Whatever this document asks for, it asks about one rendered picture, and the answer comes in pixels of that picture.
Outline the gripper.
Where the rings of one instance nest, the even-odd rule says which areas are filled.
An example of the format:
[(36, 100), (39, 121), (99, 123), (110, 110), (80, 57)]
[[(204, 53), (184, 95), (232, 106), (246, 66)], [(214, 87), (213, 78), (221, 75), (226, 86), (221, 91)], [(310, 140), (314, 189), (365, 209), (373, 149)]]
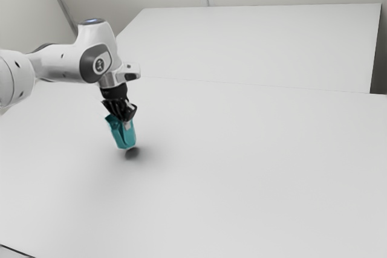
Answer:
[(132, 119), (137, 112), (137, 106), (129, 101), (127, 84), (113, 88), (100, 88), (102, 104), (108, 112), (123, 122), (125, 131), (132, 130)]

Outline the teal faceted mug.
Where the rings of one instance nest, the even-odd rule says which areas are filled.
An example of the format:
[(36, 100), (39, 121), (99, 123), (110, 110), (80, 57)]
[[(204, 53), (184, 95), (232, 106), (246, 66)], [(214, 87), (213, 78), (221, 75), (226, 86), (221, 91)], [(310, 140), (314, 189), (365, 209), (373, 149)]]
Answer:
[(131, 149), (135, 146), (137, 138), (133, 121), (132, 130), (125, 131), (123, 127), (124, 121), (119, 120), (117, 117), (109, 114), (105, 117), (105, 120), (119, 149)]

